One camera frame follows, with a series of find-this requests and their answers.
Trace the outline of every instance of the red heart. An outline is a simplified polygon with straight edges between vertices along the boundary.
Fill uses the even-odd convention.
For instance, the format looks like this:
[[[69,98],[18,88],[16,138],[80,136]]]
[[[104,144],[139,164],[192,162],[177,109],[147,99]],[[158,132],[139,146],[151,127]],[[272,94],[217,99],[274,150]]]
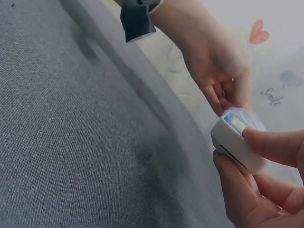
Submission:
[[[263,20],[258,19],[252,26],[249,42],[251,44],[259,44],[265,42],[269,38],[269,33],[262,31],[263,29]]]

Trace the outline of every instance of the fabric texture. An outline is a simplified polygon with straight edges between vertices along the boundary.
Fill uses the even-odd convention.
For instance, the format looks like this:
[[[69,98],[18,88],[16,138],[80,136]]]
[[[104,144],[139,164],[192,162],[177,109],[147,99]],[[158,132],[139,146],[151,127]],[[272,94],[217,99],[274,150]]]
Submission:
[[[223,227],[190,115],[143,74],[160,118],[100,46],[59,1],[1,1],[0,228]]]

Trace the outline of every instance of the blue heart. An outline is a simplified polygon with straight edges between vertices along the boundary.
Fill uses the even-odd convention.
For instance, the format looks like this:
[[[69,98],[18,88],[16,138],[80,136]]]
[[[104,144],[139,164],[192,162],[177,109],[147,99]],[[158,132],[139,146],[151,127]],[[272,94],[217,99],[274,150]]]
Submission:
[[[286,70],[280,75],[283,88],[292,86],[301,86],[304,81],[301,77],[294,75],[292,71]]]

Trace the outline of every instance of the finger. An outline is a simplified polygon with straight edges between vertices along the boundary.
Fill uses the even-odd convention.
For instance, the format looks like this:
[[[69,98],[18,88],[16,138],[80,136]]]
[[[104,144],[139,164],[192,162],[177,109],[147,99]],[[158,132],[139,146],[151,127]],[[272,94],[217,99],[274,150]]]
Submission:
[[[304,189],[278,180],[270,175],[254,176],[263,196],[291,214],[298,213],[304,207]]]
[[[239,75],[234,77],[235,106],[244,107],[251,104],[249,70],[244,69]]]
[[[226,99],[233,104],[234,103],[234,87],[233,87],[232,79],[223,81],[221,83],[221,85],[222,85],[223,91],[225,93]]]
[[[278,180],[268,174],[254,175],[260,193],[276,205],[283,207],[297,186]]]
[[[297,167],[297,157],[304,141],[304,130],[271,133],[246,128],[243,137],[259,155],[283,165]]]
[[[211,108],[220,116],[224,112],[222,105],[219,102],[219,99],[214,91],[214,88],[211,85],[201,87],[203,94],[205,95],[207,101],[211,105]]]
[[[221,83],[214,84],[213,89],[218,97],[219,103],[222,106],[223,111],[230,108],[232,106],[232,103],[229,102],[225,97]]]
[[[258,207],[258,198],[235,164],[215,154],[213,161],[220,175],[227,217],[236,224]]]

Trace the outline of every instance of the hand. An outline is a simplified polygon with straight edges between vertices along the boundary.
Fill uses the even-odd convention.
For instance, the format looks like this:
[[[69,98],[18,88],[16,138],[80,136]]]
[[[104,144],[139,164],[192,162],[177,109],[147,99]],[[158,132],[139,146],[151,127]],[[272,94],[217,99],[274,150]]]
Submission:
[[[190,75],[217,115],[232,105],[250,109],[247,58],[200,0],[166,0],[152,20],[180,48]]]
[[[243,136],[259,155],[298,168],[304,179],[304,131],[262,133],[245,129]],[[242,174],[223,155],[214,155],[226,214],[237,228],[303,228],[304,188],[267,174]]]

